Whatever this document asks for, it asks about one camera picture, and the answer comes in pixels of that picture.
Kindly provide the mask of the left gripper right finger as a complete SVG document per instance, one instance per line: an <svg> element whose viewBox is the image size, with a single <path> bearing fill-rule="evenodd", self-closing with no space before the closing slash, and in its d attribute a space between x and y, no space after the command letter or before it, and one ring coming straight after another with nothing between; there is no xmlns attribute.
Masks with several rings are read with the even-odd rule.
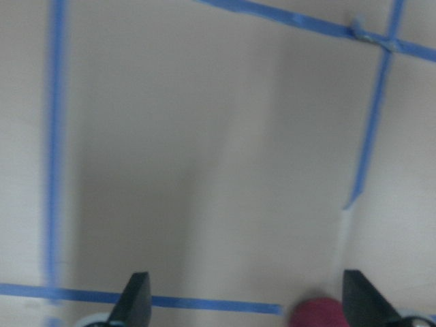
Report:
<svg viewBox="0 0 436 327"><path fill-rule="evenodd" d="M396 309L360 270L344 270L342 307L349 326L390 326L401 320Z"/></svg>

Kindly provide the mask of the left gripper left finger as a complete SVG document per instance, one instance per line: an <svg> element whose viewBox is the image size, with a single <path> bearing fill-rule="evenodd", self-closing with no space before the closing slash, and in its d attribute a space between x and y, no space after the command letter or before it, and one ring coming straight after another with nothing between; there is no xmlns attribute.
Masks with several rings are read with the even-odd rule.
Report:
<svg viewBox="0 0 436 327"><path fill-rule="evenodd" d="M135 272L111 311L107 325L147 327L151 320L151 284L147 272Z"/></svg>

